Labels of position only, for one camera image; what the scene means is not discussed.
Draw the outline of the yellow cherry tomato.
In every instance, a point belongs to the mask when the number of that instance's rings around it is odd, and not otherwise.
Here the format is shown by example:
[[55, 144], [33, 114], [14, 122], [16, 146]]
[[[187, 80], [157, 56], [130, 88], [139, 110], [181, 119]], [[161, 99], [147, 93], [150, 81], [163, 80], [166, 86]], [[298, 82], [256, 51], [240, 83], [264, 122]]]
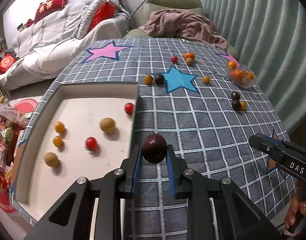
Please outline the yellow cherry tomato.
[[64, 146], [64, 141], [59, 135], [54, 137], [52, 142], [57, 148], [62, 148]]

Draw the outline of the small red cherry tomato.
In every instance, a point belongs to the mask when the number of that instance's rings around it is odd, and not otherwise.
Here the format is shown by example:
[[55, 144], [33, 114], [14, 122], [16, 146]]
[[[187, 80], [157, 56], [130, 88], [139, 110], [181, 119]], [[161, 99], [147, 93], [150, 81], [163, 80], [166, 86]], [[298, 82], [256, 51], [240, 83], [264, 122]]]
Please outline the small red cherry tomato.
[[133, 114], [133, 110], [134, 110], [134, 104], [131, 102], [128, 102], [125, 106], [124, 106], [124, 111], [126, 114], [128, 115], [132, 115]]

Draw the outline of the red embroidered cushion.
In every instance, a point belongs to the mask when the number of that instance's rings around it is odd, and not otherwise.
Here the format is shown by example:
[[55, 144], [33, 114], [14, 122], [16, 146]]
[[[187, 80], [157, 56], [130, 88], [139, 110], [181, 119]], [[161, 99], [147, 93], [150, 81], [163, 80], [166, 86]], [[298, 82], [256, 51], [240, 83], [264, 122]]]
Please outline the red embroidered cushion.
[[67, 4], [67, 0], [45, 0], [39, 4], [35, 14], [34, 23], [39, 22], [41, 19], [50, 15], [53, 12], [62, 10]]

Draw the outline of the orange tomato by plums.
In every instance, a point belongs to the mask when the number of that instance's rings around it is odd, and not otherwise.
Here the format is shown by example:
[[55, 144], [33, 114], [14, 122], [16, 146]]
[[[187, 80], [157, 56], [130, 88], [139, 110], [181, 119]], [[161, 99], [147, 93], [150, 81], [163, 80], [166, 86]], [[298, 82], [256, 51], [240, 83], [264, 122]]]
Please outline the orange tomato by plums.
[[153, 83], [153, 81], [154, 81], [154, 78], [153, 78], [152, 75], [146, 75], [146, 76], [144, 77], [144, 83], [145, 83], [146, 85], [151, 85], [151, 84]]

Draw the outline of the yellow tomato in tray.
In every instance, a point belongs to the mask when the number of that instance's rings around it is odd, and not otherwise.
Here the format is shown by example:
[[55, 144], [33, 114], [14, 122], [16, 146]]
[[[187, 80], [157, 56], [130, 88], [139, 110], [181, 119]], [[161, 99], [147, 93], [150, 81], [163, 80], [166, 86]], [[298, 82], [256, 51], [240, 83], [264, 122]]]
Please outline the yellow tomato in tray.
[[56, 131], [57, 133], [59, 133], [59, 134], [64, 133], [64, 132], [65, 132], [65, 126], [64, 126], [64, 124], [63, 124], [62, 122], [60, 122], [60, 121], [57, 121], [57, 122], [55, 123], [55, 131]]

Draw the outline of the pink crumpled blanket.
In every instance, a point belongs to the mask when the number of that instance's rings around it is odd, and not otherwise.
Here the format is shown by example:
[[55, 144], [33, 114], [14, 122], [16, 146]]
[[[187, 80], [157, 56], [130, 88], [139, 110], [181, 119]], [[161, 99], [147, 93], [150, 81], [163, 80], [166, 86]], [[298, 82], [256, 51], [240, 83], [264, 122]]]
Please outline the pink crumpled blanket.
[[218, 34], [211, 20], [185, 9], [154, 11], [139, 29], [152, 37], [183, 38], [223, 50], [228, 48], [228, 42]]

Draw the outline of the red round floor mat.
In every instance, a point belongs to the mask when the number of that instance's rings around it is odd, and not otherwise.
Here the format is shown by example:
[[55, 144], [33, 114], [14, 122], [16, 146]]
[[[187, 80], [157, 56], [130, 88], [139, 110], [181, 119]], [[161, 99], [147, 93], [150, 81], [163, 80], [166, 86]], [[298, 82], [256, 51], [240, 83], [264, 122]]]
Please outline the red round floor mat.
[[24, 134], [24, 129], [38, 102], [26, 98], [13, 106], [0, 102], [0, 208], [5, 213], [14, 213], [9, 201], [11, 178], [14, 174], [14, 160]]

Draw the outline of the far tan longan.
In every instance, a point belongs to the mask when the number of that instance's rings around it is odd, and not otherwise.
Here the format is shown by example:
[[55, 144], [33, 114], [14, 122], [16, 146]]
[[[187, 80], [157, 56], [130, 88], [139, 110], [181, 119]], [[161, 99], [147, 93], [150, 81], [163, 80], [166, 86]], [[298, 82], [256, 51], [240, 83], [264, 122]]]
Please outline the far tan longan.
[[192, 58], [190, 58], [190, 57], [187, 57], [187, 58], [185, 59], [185, 61], [186, 61], [186, 64], [187, 64], [188, 66], [191, 66], [191, 65], [193, 65], [193, 63], [194, 63], [194, 60], [193, 60]]

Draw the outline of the orange tomato near plums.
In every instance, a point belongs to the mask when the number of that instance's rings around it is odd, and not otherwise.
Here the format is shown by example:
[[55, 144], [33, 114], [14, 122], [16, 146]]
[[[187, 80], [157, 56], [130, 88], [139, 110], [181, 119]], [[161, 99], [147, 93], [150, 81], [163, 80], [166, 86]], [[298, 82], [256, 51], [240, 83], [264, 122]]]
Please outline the orange tomato near plums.
[[247, 109], [247, 102], [246, 101], [240, 101], [241, 110], [245, 111]]

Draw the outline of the large red cherry tomato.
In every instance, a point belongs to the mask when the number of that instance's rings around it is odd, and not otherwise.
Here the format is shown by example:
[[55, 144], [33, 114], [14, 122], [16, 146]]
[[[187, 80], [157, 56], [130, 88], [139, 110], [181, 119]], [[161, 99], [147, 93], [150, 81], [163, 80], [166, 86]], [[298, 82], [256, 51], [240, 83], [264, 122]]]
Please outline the large red cherry tomato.
[[97, 149], [97, 140], [95, 137], [88, 137], [86, 139], [85, 148], [89, 151], [95, 151]]

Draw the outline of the dark plum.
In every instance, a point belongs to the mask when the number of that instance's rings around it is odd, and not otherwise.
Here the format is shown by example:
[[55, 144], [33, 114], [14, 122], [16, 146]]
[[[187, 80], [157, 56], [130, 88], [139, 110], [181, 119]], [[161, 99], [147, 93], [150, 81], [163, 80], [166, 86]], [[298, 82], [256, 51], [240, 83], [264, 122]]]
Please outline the dark plum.
[[239, 101], [240, 100], [240, 94], [238, 92], [232, 92], [231, 93], [231, 99]]
[[165, 77], [164, 77], [163, 74], [158, 73], [158, 74], [155, 75], [155, 84], [156, 85], [159, 85], [159, 86], [164, 85], [164, 82], [165, 82]]
[[167, 142], [160, 134], [150, 134], [142, 143], [141, 153], [149, 163], [158, 164], [167, 155]]
[[231, 106], [234, 111], [241, 111], [241, 102], [239, 100], [233, 100]]

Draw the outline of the clear glass fruit bowl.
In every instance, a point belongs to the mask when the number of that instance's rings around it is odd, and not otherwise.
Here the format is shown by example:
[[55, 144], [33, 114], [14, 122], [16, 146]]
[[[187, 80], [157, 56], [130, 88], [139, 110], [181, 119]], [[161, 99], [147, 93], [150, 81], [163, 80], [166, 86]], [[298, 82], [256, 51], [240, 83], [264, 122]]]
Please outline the clear glass fruit bowl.
[[228, 78], [241, 88], [251, 88], [256, 84], [254, 72], [249, 70], [247, 66], [235, 61], [227, 62], [226, 73]]

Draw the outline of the dark green white tray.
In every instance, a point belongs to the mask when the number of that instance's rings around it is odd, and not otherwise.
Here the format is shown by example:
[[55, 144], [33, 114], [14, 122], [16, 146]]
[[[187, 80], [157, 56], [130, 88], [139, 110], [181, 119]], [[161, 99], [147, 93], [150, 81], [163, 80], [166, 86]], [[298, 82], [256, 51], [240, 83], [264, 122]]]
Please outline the dark green white tray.
[[[124, 111], [138, 97], [136, 82], [96, 82], [63, 84], [46, 96], [31, 117], [15, 158], [12, 204], [31, 224], [36, 224], [79, 177], [103, 177], [118, 168], [131, 154], [133, 115]], [[115, 121], [115, 131], [105, 133], [103, 118]], [[55, 131], [60, 121], [65, 132]], [[64, 146], [52, 140], [62, 137]], [[95, 137], [97, 149], [85, 148], [88, 137]], [[44, 155], [53, 152], [60, 164], [49, 167]]]

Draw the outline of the white covered sofa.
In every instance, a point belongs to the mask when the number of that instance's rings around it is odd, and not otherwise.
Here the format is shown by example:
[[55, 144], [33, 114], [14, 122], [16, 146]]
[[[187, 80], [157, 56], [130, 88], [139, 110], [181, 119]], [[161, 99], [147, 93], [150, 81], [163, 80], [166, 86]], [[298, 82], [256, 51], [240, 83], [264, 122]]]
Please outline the white covered sofa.
[[[95, 14], [106, 3], [115, 6], [113, 17], [90, 29]], [[0, 75], [0, 89], [7, 92], [57, 77], [91, 43], [125, 36], [128, 18], [119, 0], [82, 0], [45, 16], [12, 40], [17, 61]]]

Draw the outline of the red cushion at sofa end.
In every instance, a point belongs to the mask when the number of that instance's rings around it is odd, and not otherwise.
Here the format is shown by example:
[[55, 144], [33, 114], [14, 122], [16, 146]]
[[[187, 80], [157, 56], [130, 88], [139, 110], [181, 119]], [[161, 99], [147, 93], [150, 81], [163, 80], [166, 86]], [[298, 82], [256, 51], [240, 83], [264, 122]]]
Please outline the red cushion at sofa end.
[[8, 69], [17, 61], [15, 57], [7, 53], [0, 61], [0, 75], [8, 71]]

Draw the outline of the far red cherry tomato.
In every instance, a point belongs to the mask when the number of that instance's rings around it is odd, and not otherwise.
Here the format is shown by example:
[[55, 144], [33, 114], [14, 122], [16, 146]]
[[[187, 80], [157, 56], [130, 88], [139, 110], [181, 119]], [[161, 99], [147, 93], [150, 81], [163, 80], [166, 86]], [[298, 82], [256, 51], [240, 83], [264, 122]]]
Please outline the far red cherry tomato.
[[172, 62], [173, 64], [176, 64], [176, 63], [178, 62], [178, 57], [173, 56], [173, 57], [171, 58], [171, 62]]

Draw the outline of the yellow tomato right of star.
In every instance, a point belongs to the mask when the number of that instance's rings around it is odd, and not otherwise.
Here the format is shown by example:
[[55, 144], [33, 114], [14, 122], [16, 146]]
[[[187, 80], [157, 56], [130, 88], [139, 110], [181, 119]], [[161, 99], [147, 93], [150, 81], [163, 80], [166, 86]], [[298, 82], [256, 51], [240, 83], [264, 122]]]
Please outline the yellow tomato right of star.
[[202, 81], [203, 81], [204, 84], [208, 85], [208, 84], [210, 84], [210, 77], [209, 76], [204, 76], [202, 78]]

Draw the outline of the dark plum behind star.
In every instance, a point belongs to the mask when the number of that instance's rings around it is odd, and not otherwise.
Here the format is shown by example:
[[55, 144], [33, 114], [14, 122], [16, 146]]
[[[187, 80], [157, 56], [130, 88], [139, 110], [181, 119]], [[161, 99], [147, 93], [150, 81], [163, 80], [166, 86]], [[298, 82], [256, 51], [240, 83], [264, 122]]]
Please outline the dark plum behind star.
[[164, 85], [164, 82], [165, 82], [165, 77], [164, 77], [163, 74], [158, 73], [158, 74], [155, 75], [155, 84], [156, 85], [159, 85], [159, 86]]

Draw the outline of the pile of snack bags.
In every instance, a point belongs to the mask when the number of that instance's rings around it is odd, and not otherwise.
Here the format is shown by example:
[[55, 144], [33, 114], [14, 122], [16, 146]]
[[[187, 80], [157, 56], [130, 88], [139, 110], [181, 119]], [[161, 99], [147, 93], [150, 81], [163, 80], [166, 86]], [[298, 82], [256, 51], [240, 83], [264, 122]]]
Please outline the pile of snack bags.
[[25, 114], [0, 102], [0, 192], [7, 191], [13, 174], [19, 133], [28, 124]]

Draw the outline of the teal pleated curtain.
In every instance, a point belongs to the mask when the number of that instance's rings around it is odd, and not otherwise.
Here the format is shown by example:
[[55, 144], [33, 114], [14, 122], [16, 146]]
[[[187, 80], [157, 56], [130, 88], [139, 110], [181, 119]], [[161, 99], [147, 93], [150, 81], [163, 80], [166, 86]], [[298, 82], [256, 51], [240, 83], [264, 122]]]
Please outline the teal pleated curtain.
[[287, 131], [306, 116], [306, 10], [299, 0], [206, 0], [205, 13], [255, 72]]

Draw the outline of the tan longan fruit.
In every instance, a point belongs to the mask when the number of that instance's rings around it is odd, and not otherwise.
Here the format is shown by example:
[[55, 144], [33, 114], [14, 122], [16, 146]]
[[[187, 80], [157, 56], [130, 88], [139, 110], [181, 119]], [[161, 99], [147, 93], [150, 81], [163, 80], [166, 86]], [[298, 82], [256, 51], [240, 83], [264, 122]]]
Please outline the tan longan fruit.
[[53, 152], [48, 152], [44, 155], [44, 162], [46, 163], [46, 165], [52, 168], [55, 168], [60, 164], [60, 160]]
[[99, 123], [100, 129], [105, 133], [113, 133], [115, 131], [115, 121], [112, 118], [103, 118]]

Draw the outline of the far orange tangerine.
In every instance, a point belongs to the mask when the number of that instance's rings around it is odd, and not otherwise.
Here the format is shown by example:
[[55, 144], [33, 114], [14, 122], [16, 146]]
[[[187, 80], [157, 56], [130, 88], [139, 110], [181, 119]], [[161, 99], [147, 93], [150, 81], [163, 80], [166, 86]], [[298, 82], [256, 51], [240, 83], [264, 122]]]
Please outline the far orange tangerine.
[[185, 53], [185, 54], [183, 55], [183, 57], [184, 57], [185, 59], [187, 59], [187, 58], [190, 58], [190, 59], [192, 59], [192, 60], [195, 59], [195, 55], [194, 55], [194, 53], [192, 53], [192, 52], [187, 52], [187, 53]]

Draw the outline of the red pillow on sofa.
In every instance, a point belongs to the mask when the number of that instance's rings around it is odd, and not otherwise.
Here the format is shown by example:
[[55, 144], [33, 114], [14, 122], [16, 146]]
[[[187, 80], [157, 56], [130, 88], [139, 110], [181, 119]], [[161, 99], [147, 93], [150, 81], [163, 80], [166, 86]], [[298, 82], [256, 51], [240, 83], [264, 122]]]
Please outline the red pillow on sofa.
[[88, 31], [93, 30], [100, 22], [112, 18], [115, 15], [116, 6], [109, 2], [103, 3], [92, 18]]

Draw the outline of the grey plaid star tablecloth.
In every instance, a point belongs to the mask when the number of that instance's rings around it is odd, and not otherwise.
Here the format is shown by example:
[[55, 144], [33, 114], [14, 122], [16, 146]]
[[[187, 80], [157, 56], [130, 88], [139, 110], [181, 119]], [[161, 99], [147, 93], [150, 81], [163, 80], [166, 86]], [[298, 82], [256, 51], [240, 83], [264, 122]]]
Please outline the grey plaid star tablecloth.
[[[195, 55], [191, 66], [183, 57], [187, 52]], [[226, 57], [223, 50], [171, 38], [97, 41], [60, 72], [40, 103], [63, 84], [136, 82], [129, 157], [148, 135], [160, 134], [188, 168], [210, 179], [231, 178], [271, 222], [294, 195], [296, 181], [248, 139], [258, 133], [289, 136], [257, 84], [241, 88], [228, 78]], [[158, 73], [164, 85], [155, 84]], [[151, 85], [144, 83], [146, 75], [153, 76]], [[210, 84], [203, 83], [204, 76]], [[247, 102], [245, 111], [233, 110], [232, 92]], [[121, 239], [188, 239], [188, 201], [171, 193], [167, 155], [158, 164], [142, 156], [137, 191], [121, 199], [120, 211]]]

